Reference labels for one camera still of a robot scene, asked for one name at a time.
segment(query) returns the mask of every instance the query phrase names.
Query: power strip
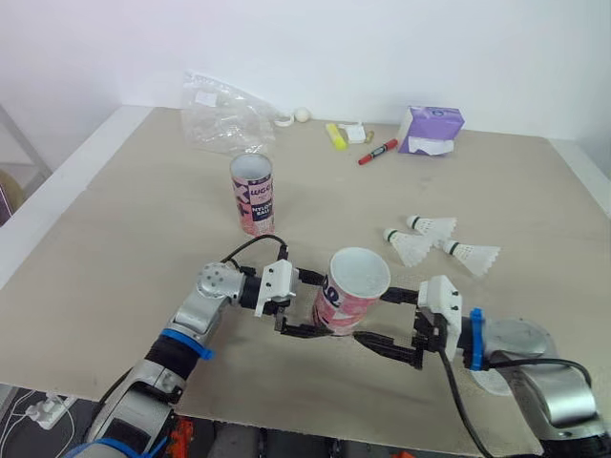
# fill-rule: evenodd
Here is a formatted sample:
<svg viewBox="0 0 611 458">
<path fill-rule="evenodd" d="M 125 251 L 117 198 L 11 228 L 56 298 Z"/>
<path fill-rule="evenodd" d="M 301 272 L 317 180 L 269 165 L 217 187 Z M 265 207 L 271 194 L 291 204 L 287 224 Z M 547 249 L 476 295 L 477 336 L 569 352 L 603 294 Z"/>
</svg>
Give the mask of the power strip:
<svg viewBox="0 0 611 458">
<path fill-rule="evenodd" d="M 76 402 L 76 398 L 67 397 L 66 399 L 62 399 L 54 393 L 46 394 L 47 399 L 33 406 L 29 406 L 26 409 L 26 415 L 38 423 L 43 429 L 49 430 L 61 420 L 66 411 Z"/>
</svg>

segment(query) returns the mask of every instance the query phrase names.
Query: clear plastic bag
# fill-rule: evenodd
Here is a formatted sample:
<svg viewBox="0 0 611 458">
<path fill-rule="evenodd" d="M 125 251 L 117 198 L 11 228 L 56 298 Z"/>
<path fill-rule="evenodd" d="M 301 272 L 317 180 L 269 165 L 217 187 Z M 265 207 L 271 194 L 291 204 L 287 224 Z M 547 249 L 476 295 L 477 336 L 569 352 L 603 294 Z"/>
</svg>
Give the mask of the clear plastic bag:
<svg viewBox="0 0 611 458">
<path fill-rule="evenodd" d="M 182 129 L 198 149 L 237 156 L 266 153 L 275 141 L 271 105 L 201 73 L 184 74 Z"/>
</svg>

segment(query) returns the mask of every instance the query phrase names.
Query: shuttlecock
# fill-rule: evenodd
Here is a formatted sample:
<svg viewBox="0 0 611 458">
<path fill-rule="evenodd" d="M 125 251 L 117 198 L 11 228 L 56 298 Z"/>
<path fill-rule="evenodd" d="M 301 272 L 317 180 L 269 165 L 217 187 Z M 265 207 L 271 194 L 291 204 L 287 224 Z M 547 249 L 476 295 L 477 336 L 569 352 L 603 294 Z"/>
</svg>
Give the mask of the shuttlecock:
<svg viewBox="0 0 611 458">
<path fill-rule="evenodd" d="M 456 218 L 429 219 L 411 215 L 407 219 L 407 224 L 411 229 L 415 229 L 423 236 L 431 239 L 434 246 L 441 247 L 443 242 L 452 235 L 452 231 L 456 227 Z"/>
<path fill-rule="evenodd" d="M 495 262 L 500 247 L 467 245 L 450 239 L 444 243 L 443 251 L 460 260 L 476 277 L 481 277 Z"/>
<path fill-rule="evenodd" d="M 424 236 L 403 234 L 396 229 L 384 231 L 384 240 L 397 250 L 399 258 L 407 267 L 414 267 L 423 260 L 431 249 L 431 240 Z"/>
</svg>

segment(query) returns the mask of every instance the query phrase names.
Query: beige tabletop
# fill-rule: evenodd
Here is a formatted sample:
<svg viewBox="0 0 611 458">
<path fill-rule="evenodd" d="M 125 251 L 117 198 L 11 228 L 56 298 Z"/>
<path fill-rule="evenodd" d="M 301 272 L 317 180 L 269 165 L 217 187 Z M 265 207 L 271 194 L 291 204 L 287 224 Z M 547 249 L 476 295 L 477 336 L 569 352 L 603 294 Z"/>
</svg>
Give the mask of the beige tabletop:
<svg viewBox="0 0 611 458">
<path fill-rule="evenodd" d="M 393 126 L 374 126 L 375 141 Z M 611 418 L 609 220 L 547 140 L 464 131 L 444 158 L 333 150 L 321 122 L 279 130 L 274 151 L 277 233 L 289 258 L 324 271 L 332 253 L 364 246 L 389 263 L 396 286 L 446 274 L 463 313 L 544 325 L 562 357 L 589 367 Z M 190 292 L 198 270 L 247 237 L 238 224 L 229 157 L 190 150 L 179 112 L 157 109 L 124 143 L 0 291 L 0 382 L 97 399 L 143 357 Z M 465 242 L 502 247 L 474 280 L 434 251 L 407 269 L 383 241 L 405 217 L 458 217 Z M 261 268 L 276 246 L 240 255 Z M 290 319 L 315 290 L 300 286 Z M 409 305 L 379 303 L 361 327 L 407 342 Z M 179 412 L 239 424 L 399 447 L 475 453 L 438 356 L 422 371 L 379 357 L 351 338 L 303 341 L 270 317 L 229 308 Z M 537 449 L 515 401 L 478 388 L 454 362 L 469 414 L 494 454 Z"/>
</svg>

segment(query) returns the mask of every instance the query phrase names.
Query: cylindrical can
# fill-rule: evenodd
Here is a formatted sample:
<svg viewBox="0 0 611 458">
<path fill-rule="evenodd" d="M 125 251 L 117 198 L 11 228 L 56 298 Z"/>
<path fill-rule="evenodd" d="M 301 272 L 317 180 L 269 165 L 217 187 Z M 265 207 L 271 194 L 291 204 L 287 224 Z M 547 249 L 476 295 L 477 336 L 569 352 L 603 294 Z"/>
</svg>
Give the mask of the cylindrical can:
<svg viewBox="0 0 611 458">
<path fill-rule="evenodd" d="M 331 258 L 314 301 L 314 322 L 335 335 L 350 334 L 389 285 L 390 270 L 379 255 L 366 248 L 344 248 Z"/>
<path fill-rule="evenodd" d="M 271 162 L 263 155 L 237 156 L 229 166 L 233 191 L 246 234 L 260 236 L 274 232 L 274 186 Z"/>
</svg>

